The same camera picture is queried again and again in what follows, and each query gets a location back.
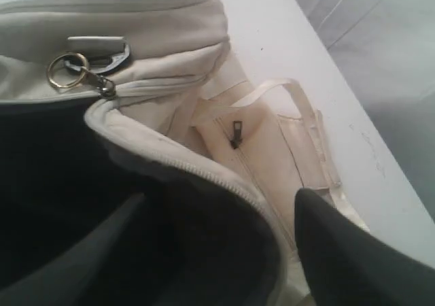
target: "cream bag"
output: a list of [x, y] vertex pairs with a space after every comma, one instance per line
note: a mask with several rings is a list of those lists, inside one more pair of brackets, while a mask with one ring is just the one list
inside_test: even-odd
[[0, 40], [2, 306], [307, 305], [296, 191], [364, 226], [321, 114], [250, 84], [219, 0], [21, 0]]

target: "white table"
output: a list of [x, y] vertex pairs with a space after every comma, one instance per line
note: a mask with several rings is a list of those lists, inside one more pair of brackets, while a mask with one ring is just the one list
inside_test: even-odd
[[372, 234], [435, 267], [435, 224], [295, 0], [222, 1], [252, 81], [296, 78], [323, 112], [345, 192]]

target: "metal key ring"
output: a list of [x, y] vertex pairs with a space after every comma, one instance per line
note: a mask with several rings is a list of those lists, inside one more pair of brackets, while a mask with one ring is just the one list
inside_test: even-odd
[[75, 56], [76, 58], [78, 58], [80, 60], [80, 62], [82, 63], [82, 67], [86, 70], [89, 70], [89, 61], [88, 59], [80, 53], [77, 52], [66, 52], [60, 56], [58, 56], [57, 58], [55, 58], [49, 65], [47, 68], [47, 80], [50, 83], [51, 87], [54, 88], [71, 88], [71, 87], [75, 87], [78, 84], [80, 84], [81, 82], [83, 82], [84, 78], [86, 77], [87, 71], [82, 69], [82, 71], [79, 74], [78, 79], [76, 79], [75, 81], [65, 84], [65, 85], [61, 85], [58, 82], [55, 82], [53, 79], [53, 70], [54, 70], [54, 66], [61, 60], [63, 60], [64, 58], [66, 58], [67, 56]]

